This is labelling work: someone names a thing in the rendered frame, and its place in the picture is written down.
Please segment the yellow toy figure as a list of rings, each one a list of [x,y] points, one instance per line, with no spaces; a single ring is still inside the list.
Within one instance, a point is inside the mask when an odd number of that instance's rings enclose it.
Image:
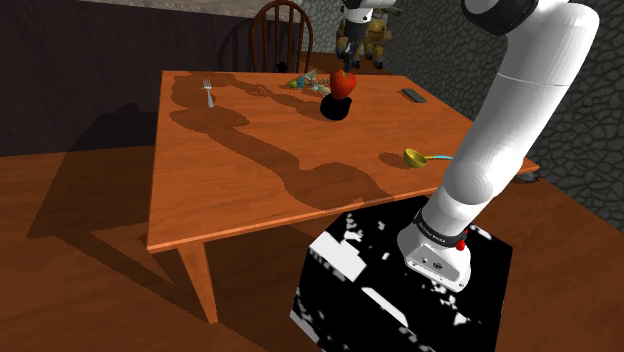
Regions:
[[[360,67],[360,56],[363,55],[367,60],[371,60],[376,69],[383,68],[384,48],[392,39],[392,32],[387,28],[388,10],[382,8],[374,8],[370,20],[365,23],[366,33],[360,36],[356,47],[352,44],[348,46],[349,37],[347,36],[347,19],[342,18],[336,31],[336,56],[344,63],[346,49],[350,48],[351,66],[353,68]]]

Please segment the red strawberry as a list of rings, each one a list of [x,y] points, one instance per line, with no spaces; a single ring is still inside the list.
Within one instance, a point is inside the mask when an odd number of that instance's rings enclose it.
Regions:
[[[336,100],[348,97],[355,89],[357,80],[352,72],[336,70],[330,74],[330,91]]]

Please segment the colourful toy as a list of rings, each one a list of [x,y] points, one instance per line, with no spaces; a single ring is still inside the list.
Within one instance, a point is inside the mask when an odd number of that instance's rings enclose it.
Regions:
[[[303,89],[310,88],[313,91],[318,91],[322,93],[324,96],[331,93],[330,87],[330,79],[329,78],[318,78],[317,72],[315,70],[309,71],[305,74],[298,76],[295,79],[289,80],[286,83],[286,86],[289,88],[295,89]]]

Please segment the dark wooden chair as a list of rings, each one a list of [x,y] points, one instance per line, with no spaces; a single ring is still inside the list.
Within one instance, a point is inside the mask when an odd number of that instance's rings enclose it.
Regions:
[[[255,72],[307,72],[313,29],[305,10],[291,0],[273,0],[255,15],[249,50]]]

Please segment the wooden table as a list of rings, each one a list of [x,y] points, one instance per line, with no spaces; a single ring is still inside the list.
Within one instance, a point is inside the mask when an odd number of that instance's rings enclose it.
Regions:
[[[162,75],[147,248],[180,254],[209,322],[207,242],[431,194],[444,166],[408,170],[403,151],[450,155],[471,126],[430,93],[410,101],[403,76],[360,76],[341,121],[322,116],[319,92],[286,83],[279,73]]]

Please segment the black and white robot stand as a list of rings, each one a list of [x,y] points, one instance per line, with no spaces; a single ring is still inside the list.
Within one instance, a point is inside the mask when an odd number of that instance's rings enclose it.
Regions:
[[[411,270],[397,236],[426,201],[345,212],[309,246],[290,318],[321,352],[495,352],[512,248],[470,226],[458,293]]]

